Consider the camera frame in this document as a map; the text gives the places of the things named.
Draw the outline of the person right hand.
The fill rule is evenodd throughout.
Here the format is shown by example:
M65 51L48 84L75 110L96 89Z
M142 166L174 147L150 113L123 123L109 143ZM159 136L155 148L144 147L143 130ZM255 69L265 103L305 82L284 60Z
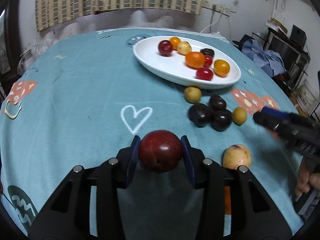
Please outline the person right hand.
M300 197L302 193L308 193L311 187L315 189L320 188L320 174L310 174L306 159L303 158L298 171L297 185L295 188L296 196Z

